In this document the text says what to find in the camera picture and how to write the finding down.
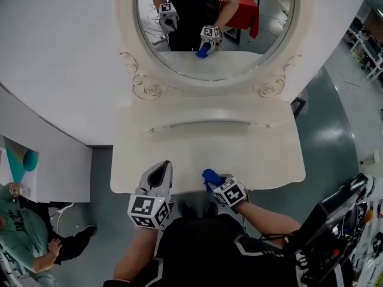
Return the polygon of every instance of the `hand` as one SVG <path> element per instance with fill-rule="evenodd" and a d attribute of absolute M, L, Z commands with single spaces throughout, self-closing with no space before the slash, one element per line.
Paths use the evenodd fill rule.
<path fill-rule="evenodd" d="M 59 256 L 61 247 L 62 245 L 59 239 L 53 239 L 48 245 L 49 252 L 55 257 Z"/>
<path fill-rule="evenodd" d="M 8 183 L 10 194 L 17 198 L 20 195 L 20 186 L 17 183 Z"/>

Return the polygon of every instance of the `seated person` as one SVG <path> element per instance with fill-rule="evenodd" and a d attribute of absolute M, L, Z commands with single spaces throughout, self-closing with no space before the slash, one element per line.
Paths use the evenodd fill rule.
<path fill-rule="evenodd" d="M 261 234 L 291 234 L 300 228 L 294 219 L 262 209 L 248 201 L 234 206 Z M 114 280 L 104 287 L 125 286 L 289 286 L 307 287 L 296 262 L 283 256 L 285 240 L 271 246 L 245 234 L 241 224 L 228 214 L 217 215 L 209 204 L 198 219 L 186 203 L 182 218 L 163 233 L 157 255 L 158 230 L 139 228 L 125 257 L 114 270 Z M 342 267 L 344 287 L 351 287 L 353 272 L 348 261 Z M 318 286 L 337 286 L 332 271 Z"/>
<path fill-rule="evenodd" d="M 14 201 L 19 195 L 20 187 L 16 183 L 0 189 L 0 244 L 16 261 L 34 273 L 78 257 L 97 231 L 90 225 L 75 236 L 61 237 L 53 231 L 48 208 L 63 211 L 69 203 L 27 201 L 26 208 L 21 209 Z"/>
<path fill-rule="evenodd" d="M 204 26 L 218 26 L 221 30 L 235 15 L 239 0 L 226 0 L 220 11 L 220 0 L 153 0 L 157 10 L 161 4 L 173 3 L 180 18 L 178 29 L 169 33 L 172 51 L 198 51 Z"/>

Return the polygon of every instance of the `teal object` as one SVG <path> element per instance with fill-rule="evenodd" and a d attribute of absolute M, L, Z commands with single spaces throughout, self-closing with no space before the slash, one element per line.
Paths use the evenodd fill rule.
<path fill-rule="evenodd" d="M 36 169 L 38 163 L 38 157 L 37 154 L 34 153 L 32 150 L 29 150 L 25 155 L 23 159 L 23 166 L 24 169 L 28 172 L 33 171 Z"/>
<path fill-rule="evenodd" d="M 11 173 L 13 176 L 13 181 L 15 183 L 20 183 L 24 177 L 25 174 L 25 168 L 21 163 L 16 159 L 14 154 L 8 149 L 6 146 L 5 149 L 7 150 L 7 157 L 8 157 L 8 162 L 10 164 L 11 168 Z"/>

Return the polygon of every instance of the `shoe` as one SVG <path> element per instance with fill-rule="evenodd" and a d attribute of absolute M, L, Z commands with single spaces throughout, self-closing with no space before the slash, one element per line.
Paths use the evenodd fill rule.
<path fill-rule="evenodd" d="M 206 207 L 205 214 L 203 215 L 204 219 L 213 219 L 218 215 L 218 206 L 214 202 L 210 202 Z"/>
<path fill-rule="evenodd" d="M 95 225 L 88 225 L 84 231 L 89 231 L 89 234 L 91 236 L 94 236 L 97 234 L 97 226 Z"/>
<path fill-rule="evenodd" d="M 58 213 L 64 213 L 64 211 L 67 209 L 67 208 L 70 208 L 74 205 L 74 203 L 63 203 L 63 206 L 61 208 L 56 208 L 57 212 Z"/>
<path fill-rule="evenodd" d="M 181 216 L 185 219 L 197 219 L 197 213 L 194 209 L 190 207 L 189 204 L 182 201 L 178 204 L 178 211 L 180 212 Z"/>

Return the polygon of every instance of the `vanity table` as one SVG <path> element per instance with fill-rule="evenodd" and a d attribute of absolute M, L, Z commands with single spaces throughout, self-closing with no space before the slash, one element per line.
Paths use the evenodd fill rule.
<path fill-rule="evenodd" d="M 195 52 L 157 52 L 140 22 L 146 16 L 138 14 L 138 1 L 116 4 L 121 56 L 133 87 L 132 104 L 119 113 L 111 189 L 134 193 L 142 173 L 163 160 L 174 167 L 172 194 L 205 190 L 202 172 L 208 168 L 235 175 L 248 190 L 303 181 L 293 111 L 280 94 L 300 58 L 311 0 L 292 0 L 294 16 L 267 53 L 241 44 L 206 59 Z"/>

